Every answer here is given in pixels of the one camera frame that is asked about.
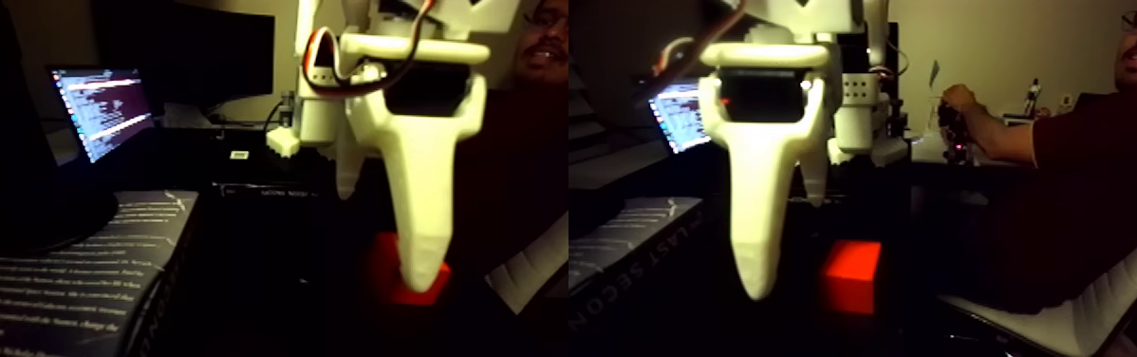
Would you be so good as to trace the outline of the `person's hand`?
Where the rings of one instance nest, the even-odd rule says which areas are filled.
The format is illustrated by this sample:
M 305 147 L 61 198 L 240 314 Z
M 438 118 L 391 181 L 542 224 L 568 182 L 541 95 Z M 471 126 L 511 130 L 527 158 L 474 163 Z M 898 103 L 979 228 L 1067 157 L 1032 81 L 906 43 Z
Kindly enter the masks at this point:
M 951 85 L 941 92 L 941 109 L 937 111 L 940 126 L 949 126 L 965 116 L 976 115 L 984 109 L 984 103 L 979 103 L 972 89 L 968 85 Z

